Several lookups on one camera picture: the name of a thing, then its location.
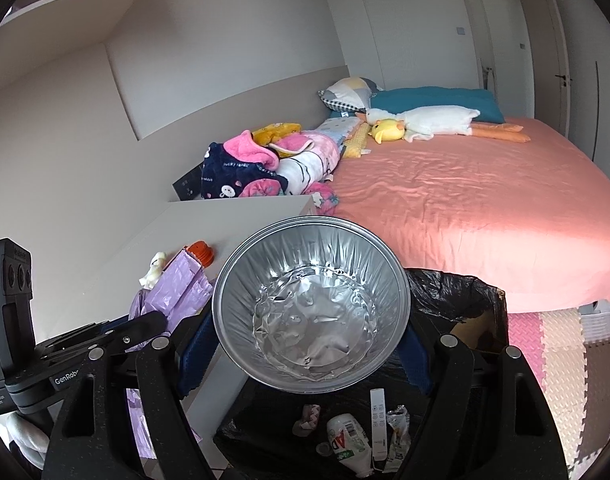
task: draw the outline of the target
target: gloved hand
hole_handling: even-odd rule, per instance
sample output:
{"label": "gloved hand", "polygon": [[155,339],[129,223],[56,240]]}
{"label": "gloved hand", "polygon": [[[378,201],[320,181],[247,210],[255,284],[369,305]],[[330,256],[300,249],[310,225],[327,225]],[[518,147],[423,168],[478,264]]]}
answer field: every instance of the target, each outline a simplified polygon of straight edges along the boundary
{"label": "gloved hand", "polygon": [[22,418],[18,413],[12,413],[6,421],[10,439],[16,442],[20,452],[32,465],[43,469],[45,454],[50,444],[49,437],[34,424]]}

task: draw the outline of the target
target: foil container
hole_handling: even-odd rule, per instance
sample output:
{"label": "foil container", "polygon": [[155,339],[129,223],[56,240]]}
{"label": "foil container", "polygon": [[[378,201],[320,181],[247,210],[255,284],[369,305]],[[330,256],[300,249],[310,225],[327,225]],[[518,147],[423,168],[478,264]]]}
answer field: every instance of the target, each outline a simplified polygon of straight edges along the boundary
{"label": "foil container", "polygon": [[339,218],[262,229],[225,263],[213,319],[229,357],[257,381],[294,393],[356,383],[394,351],[410,310],[392,251]]}

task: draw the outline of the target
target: shelf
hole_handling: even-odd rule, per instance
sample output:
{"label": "shelf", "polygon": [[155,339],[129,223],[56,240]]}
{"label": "shelf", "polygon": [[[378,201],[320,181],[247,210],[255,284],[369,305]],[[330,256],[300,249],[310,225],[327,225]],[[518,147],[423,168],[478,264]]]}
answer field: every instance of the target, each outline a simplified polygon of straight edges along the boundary
{"label": "shelf", "polygon": [[0,89],[69,52],[102,43],[134,0],[26,2],[0,24]]}

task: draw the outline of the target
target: screw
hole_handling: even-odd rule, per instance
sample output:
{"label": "screw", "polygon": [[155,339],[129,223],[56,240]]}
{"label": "screw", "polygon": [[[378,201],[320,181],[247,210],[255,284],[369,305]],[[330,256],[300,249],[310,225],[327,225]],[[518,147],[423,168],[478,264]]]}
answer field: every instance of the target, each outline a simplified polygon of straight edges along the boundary
{"label": "screw", "polygon": [[103,354],[105,352],[103,352],[102,348],[93,348],[92,350],[90,350],[90,353],[88,354],[88,357],[90,358],[90,361],[97,361],[99,359],[101,359],[101,357],[103,357]]}
{"label": "screw", "polygon": [[521,355],[522,352],[520,352],[519,348],[516,348],[515,346],[508,346],[505,351],[507,352],[507,355],[509,355],[509,357],[511,357],[512,359],[518,359]]}
{"label": "screw", "polygon": [[169,345],[169,339],[164,336],[157,337],[152,341],[152,348],[155,350],[162,350],[163,348],[166,348],[167,345]]}
{"label": "screw", "polygon": [[451,334],[445,334],[441,336],[441,344],[447,348],[454,348],[458,344],[458,339]]}

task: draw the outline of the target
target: pink blanket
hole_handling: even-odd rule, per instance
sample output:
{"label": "pink blanket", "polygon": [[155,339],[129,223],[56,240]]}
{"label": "pink blanket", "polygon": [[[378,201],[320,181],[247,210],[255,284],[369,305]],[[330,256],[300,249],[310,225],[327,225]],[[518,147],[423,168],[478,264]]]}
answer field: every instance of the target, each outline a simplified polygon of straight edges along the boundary
{"label": "pink blanket", "polygon": [[537,120],[531,142],[369,139],[334,175],[335,216],[368,228],[403,267],[479,277],[509,312],[610,300],[610,181]]}

